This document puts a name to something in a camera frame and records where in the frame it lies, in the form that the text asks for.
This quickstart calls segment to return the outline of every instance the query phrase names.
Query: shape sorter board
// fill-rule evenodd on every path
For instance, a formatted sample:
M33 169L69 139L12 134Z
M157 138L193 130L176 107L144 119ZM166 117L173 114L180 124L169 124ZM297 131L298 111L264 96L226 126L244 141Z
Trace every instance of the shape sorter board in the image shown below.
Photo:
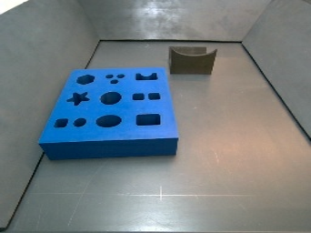
M49 159L174 155L177 140L164 68L72 72L38 139Z

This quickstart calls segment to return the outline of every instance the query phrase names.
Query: star-shaped hole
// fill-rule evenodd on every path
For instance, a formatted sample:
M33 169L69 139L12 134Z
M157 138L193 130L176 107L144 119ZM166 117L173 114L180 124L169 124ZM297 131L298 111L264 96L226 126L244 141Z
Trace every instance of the star-shaped hole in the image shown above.
M74 92L73 97L66 99L66 102L73 102L74 106L78 106L82 101L89 101L89 99L86 98L86 94L88 92L82 94Z

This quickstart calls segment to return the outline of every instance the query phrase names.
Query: square hole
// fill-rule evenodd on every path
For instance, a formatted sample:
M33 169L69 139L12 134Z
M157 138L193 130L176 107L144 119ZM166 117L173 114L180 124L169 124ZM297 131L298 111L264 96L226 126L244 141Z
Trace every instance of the square hole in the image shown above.
M157 99L160 99L160 94L158 93L149 93L148 97L150 100L157 100Z
M132 94L132 99L133 100L144 100L144 94L142 93Z
M157 126L157 125L160 125L160 115L158 114L136 115L136 125L137 126Z
M57 119L54 121L53 127L66 127L68 119Z

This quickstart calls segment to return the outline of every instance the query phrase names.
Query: rectangular hole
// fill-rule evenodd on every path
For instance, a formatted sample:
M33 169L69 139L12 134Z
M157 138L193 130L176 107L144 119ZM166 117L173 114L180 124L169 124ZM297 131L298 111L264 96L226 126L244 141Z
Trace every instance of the rectangular hole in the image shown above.
M54 121L53 127L66 127L68 119L57 119Z
M160 125L160 115L158 114L136 115L136 125L137 126L157 126L157 125Z
M148 97L150 100L157 100L157 99L160 99L160 94L158 93L149 93Z
M133 100L144 100L144 94L142 93L134 93L132 94Z
M157 75L156 73L152 73L149 76L142 76L140 73L136 74L136 80L157 80Z

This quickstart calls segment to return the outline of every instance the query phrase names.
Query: circular hole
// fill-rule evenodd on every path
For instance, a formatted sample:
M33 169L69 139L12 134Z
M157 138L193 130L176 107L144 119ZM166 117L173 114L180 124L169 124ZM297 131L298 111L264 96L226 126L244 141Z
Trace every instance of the circular hole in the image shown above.
M121 118L116 115L105 115L97 118L96 124L98 127L114 127L121 123Z
M84 118L78 118L76 119L76 121L73 122L73 125L76 127L81 127L84 124L86 123L86 120Z
M116 104L121 99L121 95L117 92L106 92L101 95L101 102L105 105Z

